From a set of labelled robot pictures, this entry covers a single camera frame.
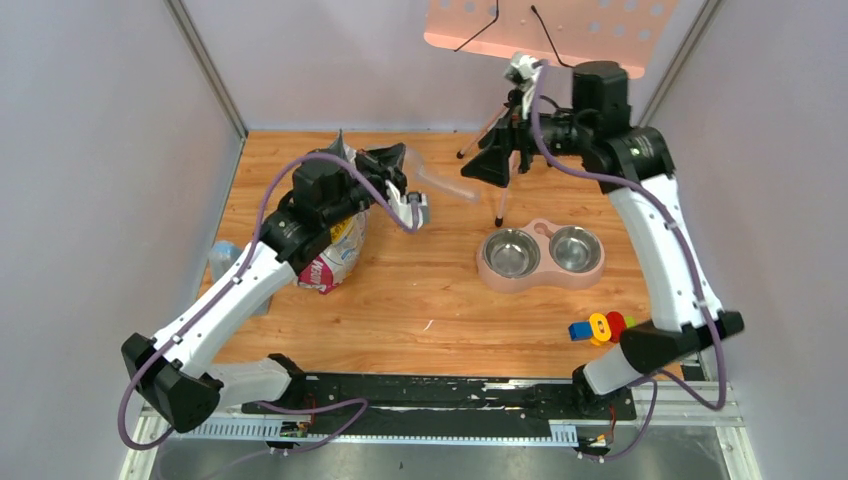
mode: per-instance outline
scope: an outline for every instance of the metal bowl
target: metal bowl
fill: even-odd
[[[483,244],[483,258],[495,273],[506,278],[525,277],[539,266],[539,245],[521,230],[503,228]]]
[[[563,269],[586,273],[601,261],[601,241],[592,232],[575,225],[563,227],[551,237],[551,257]]]

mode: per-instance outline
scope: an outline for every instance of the white wall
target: white wall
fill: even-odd
[[[161,0],[0,11],[0,478],[115,478],[119,348],[196,294],[239,143]]]
[[[846,19],[843,0],[725,2],[653,122],[746,320],[730,378],[769,480],[845,478]]]
[[[650,3],[641,2],[643,8]],[[632,84],[634,120],[703,3],[679,1],[648,72]],[[476,130],[510,87],[502,78],[505,59],[424,41],[427,0],[186,4],[251,129]],[[624,8],[624,0],[610,8]],[[536,22],[529,10],[527,22]],[[570,74],[555,73],[548,92],[567,105]]]

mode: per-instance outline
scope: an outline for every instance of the pink perforated panel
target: pink perforated panel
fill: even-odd
[[[501,0],[497,22],[462,50],[509,58],[516,51],[557,64],[536,5],[562,61],[614,60],[641,77],[678,0]],[[430,0],[424,39],[455,49],[495,16],[495,0]]]

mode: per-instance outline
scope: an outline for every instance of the wooden table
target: wooden table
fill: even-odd
[[[218,238],[247,243],[270,179],[333,138],[333,133],[251,133]],[[456,178],[463,161],[455,153],[468,139],[468,134],[345,134],[356,148],[402,141],[433,171]],[[403,233],[382,209],[372,209],[362,255],[339,288],[328,295],[282,289],[270,313],[249,319],[216,361],[248,362],[280,352],[312,371],[570,377],[604,351],[572,342],[572,322],[610,310],[648,318],[648,294],[630,240],[596,183],[537,161],[514,180],[504,226],[522,227],[542,217],[588,228],[606,248],[601,282],[584,291],[538,287],[506,295],[483,285],[474,260],[494,230],[501,190],[462,180],[482,189],[480,203],[429,191],[432,223],[415,235]],[[290,187],[284,181],[272,203]]]

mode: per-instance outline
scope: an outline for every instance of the pet food bowl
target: pet food bowl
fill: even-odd
[[[604,247],[592,232],[536,219],[523,228],[489,235],[477,250],[477,272],[483,283],[501,293],[538,285],[580,290],[601,280],[605,259]]]
[[[504,228],[483,242],[483,258],[493,272],[504,278],[522,278],[539,266],[539,244],[514,228]]]

